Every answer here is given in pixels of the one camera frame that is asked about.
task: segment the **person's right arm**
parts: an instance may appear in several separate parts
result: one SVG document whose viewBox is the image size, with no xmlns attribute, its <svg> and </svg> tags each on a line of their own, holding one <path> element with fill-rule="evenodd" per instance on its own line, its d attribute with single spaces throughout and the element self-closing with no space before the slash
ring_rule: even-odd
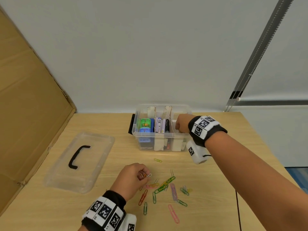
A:
<svg viewBox="0 0 308 231">
<path fill-rule="evenodd" d="M 188 133 L 193 117 L 180 115 L 177 129 Z M 300 188 L 225 132 L 205 147 L 266 230 L 308 230 L 308 195 Z"/>
</svg>

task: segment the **plastic box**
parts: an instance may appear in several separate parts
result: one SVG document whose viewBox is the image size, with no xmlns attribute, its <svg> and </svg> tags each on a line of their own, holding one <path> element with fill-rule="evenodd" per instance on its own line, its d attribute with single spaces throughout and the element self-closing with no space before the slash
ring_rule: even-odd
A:
<svg viewBox="0 0 308 231">
<path fill-rule="evenodd" d="M 140 119 L 148 118 L 148 107 L 156 107 L 156 117 L 161 117 L 165 106 L 172 106 L 170 133 L 145 133 L 139 132 Z M 170 104 L 141 104 L 137 106 L 135 118 L 133 121 L 132 135 L 136 137 L 139 149 L 141 151 L 187 151 L 186 143 L 191 139 L 187 133 L 179 133 L 175 129 L 175 120 L 179 114 L 191 114 L 191 109 L 188 105 L 170 105 Z"/>
<path fill-rule="evenodd" d="M 45 176 L 44 184 L 80 194 L 89 192 L 100 174 L 115 139 L 81 132 Z"/>
</svg>

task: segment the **cardboard box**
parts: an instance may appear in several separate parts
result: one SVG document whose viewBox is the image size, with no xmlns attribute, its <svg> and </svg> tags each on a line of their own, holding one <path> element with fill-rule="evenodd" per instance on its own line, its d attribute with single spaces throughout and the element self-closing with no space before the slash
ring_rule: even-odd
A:
<svg viewBox="0 0 308 231">
<path fill-rule="evenodd" d="M 75 106 L 0 11 L 0 215 L 35 174 Z"/>
</svg>

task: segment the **white wall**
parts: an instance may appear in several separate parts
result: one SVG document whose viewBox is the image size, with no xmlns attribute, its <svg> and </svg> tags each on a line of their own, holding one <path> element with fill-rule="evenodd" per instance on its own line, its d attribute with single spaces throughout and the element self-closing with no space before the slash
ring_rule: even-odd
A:
<svg viewBox="0 0 308 231">
<path fill-rule="evenodd" d="M 278 0 L 0 0 L 79 112 L 224 110 Z"/>
<path fill-rule="evenodd" d="M 308 0 L 294 0 L 241 98 L 308 100 Z"/>
<path fill-rule="evenodd" d="M 308 166 L 308 106 L 234 106 L 284 167 Z"/>
</svg>

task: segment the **wooden table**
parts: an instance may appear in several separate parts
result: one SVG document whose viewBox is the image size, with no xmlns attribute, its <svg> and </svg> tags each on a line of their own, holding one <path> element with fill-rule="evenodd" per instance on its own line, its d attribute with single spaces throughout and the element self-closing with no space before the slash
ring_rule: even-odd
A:
<svg viewBox="0 0 308 231">
<path fill-rule="evenodd" d="M 222 112 L 210 115 L 216 118 L 233 138 L 295 183 L 241 113 Z M 134 162 L 147 165 L 152 179 L 159 178 L 161 183 L 171 176 L 172 169 L 176 176 L 174 183 L 179 199 L 188 204 L 187 207 L 175 204 L 170 190 L 157 194 L 157 203 L 153 204 L 149 190 L 145 199 L 148 202 L 148 214 L 144 216 L 143 205 L 138 206 L 142 192 L 138 192 L 125 206 L 128 213 L 137 216 L 136 230 L 238 231 L 238 206 L 243 231 L 264 230 L 240 196 L 237 206 L 235 190 L 213 159 L 195 165 L 188 152 L 139 151 L 134 136 L 127 133 L 130 120 L 131 114 L 74 114 L 37 173 L 0 217 L 1 230 L 76 231 L 80 226 L 81 216 L 89 205 L 110 188 L 125 165 Z M 115 137 L 113 148 L 94 188 L 88 194 L 82 195 L 45 187 L 45 174 L 72 139 L 82 131 Z M 193 189 L 190 196 L 180 192 L 179 188 L 183 184 Z M 168 204 L 174 207 L 180 224 L 173 221 Z"/>
</svg>

